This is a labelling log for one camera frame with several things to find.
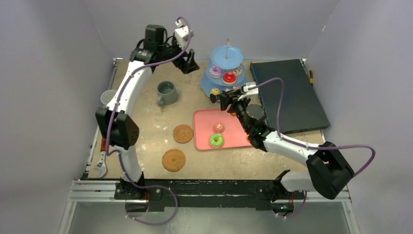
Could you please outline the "yellow cupcake with cream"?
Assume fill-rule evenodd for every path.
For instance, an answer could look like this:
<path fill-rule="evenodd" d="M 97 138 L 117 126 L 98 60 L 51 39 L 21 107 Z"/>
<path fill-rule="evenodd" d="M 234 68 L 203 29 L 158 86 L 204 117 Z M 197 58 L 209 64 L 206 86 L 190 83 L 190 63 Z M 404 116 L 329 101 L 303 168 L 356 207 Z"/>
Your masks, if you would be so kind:
<path fill-rule="evenodd" d="M 216 95 L 219 95 L 220 93 L 221 93 L 221 90 L 216 88 L 216 87 L 214 87 L 210 90 L 210 95 L 216 96 Z"/>

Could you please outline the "red frosted donut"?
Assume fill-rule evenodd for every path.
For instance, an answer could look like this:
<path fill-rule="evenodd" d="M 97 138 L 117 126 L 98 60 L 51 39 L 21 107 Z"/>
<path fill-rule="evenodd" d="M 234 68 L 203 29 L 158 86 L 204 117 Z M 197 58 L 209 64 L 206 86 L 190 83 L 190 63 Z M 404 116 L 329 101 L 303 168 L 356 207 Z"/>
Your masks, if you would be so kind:
<path fill-rule="evenodd" d="M 236 83 L 236 75 L 233 72 L 227 72 L 223 75 L 222 81 L 225 85 L 232 85 Z"/>

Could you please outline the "pink cupcake with cream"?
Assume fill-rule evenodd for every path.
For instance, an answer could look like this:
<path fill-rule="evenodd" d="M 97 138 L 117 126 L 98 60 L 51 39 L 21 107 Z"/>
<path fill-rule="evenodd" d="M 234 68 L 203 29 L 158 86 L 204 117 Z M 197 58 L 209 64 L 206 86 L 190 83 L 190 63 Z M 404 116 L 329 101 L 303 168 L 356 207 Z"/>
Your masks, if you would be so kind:
<path fill-rule="evenodd" d="M 221 134 L 225 131 L 225 125 L 222 122 L 216 122 L 213 125 L 212 130 L 214 133 Z"/>

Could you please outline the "purple frosted donut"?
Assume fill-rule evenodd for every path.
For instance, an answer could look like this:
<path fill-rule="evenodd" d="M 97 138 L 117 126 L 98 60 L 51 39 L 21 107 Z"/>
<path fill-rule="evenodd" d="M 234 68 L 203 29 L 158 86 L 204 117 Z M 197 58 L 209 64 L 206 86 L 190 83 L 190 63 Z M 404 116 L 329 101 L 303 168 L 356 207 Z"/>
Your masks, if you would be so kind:
<path fill-rule="evenodd" d="M 212 78 L 220 78 L 223 75 L 223 70 L 222 70 L 222 68 L 213 65 L 209 69 L 209 75 Z"/>

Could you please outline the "blue three-tier cake stand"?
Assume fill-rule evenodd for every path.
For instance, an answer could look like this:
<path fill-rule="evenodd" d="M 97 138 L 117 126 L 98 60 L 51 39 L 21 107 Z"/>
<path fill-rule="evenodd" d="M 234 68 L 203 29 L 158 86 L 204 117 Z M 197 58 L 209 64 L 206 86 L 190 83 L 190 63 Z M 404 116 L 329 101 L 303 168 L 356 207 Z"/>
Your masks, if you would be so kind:
<path fill-rule="evenodd" d="M 226 39 L 223 46 L 215 47 L 210 54 L 210 61 L 208 62 L 207 68 L 203 74 L 200 81 L 201 88 L 204 94 L 208 97 L 210 95 L 210 90 L 214 87 L 223 91 L 229 91 L 233 89 L 233 86 L 243 86 L 248 82 L 245 76 L 245 66 L 243 64 L 243 55 L 238 47 L 231 45 L 230 40 Z M 231 69 L 241 65 L 243 67 L 243 73 L 236 76 L 236 83 L 232 85 L 225 85 L 222 81 L 223 75 L 220 78 L 212 78 L 209 75 L 209 69 L 211 66 L 218 66 L 222 68 L 223 75 L 227 72 L 231 72 Z"/>

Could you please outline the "green frosted donut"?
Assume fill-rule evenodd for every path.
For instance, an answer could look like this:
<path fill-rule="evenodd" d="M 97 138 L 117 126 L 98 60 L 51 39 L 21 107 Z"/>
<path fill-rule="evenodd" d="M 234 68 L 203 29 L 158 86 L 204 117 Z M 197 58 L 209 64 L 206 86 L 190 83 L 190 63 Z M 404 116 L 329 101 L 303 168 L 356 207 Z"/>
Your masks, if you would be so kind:
<path fill-rule="evenodd" d="M 214 133 L 209 137 L 209 145 L 212 148 L 221 148 L 224 144 L 224 138 L 220 133 Z"/>

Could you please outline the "chocolate drizzle white donut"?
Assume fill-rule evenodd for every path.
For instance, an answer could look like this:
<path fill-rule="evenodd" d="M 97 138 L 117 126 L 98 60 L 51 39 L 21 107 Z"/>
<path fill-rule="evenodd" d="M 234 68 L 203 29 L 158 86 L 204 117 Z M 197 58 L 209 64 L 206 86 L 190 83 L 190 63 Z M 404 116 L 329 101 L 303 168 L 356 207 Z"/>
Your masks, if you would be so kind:
<path fill-rule="evenodd" d="M 241 65 L 239 65 L 236 68 L 231 69 L 231 72 L 235 75 L 235 76 L 239 76 L 243 73 L 243 67 Z"/>

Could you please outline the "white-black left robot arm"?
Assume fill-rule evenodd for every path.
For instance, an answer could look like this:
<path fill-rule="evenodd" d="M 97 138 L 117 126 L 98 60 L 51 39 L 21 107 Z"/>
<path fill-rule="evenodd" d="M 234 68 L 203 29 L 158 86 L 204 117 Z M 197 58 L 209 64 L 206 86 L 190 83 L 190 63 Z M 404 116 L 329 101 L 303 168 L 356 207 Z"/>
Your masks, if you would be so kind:
<path fill-rule="evenodd" d="M 95 112 L 106 149 L 112 147 L 112 152 L 119 156 L 121 179 L 129 182 L 126 193 L 132 199 L 140 199 L 145 194 L 145 186 L 139 182 L 143 172 L 135 149 L 139 128 L 131 117 L 135 103 L 157 66 L 171 62 L 183 74 L 199 70 L 194 51 L 188 49 L 192 37 L 193 31 L 183 18 L 176 21 L 170 37 L 163 26 L 147 25 L 145 37 L 130 54 L 127 72 L 114 97 Z"/>

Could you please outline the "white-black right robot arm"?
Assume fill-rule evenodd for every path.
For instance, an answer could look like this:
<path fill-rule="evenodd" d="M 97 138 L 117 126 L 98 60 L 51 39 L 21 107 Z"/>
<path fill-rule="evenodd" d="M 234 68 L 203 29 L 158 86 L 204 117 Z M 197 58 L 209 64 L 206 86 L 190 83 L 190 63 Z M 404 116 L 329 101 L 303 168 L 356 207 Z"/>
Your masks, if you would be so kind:
<path fill-rule="evenodd" d="M 335 199 L 355 172 L 342 153 L 331 142 L 322 145 L 296 140 L 278 133 L 266 124 L 262 106 L 252 104 L 241 90 L 225 91 L 209 96 L 211 102 L 220 103 L 222 111 L 234 113 L 247 140 L 256 149 L 275 153 L 296 161 L 306 172 L 289 171 L 274 184 L 274 194 L 286 198 L 294 191 L 316 191 L 324 198 Z"/>

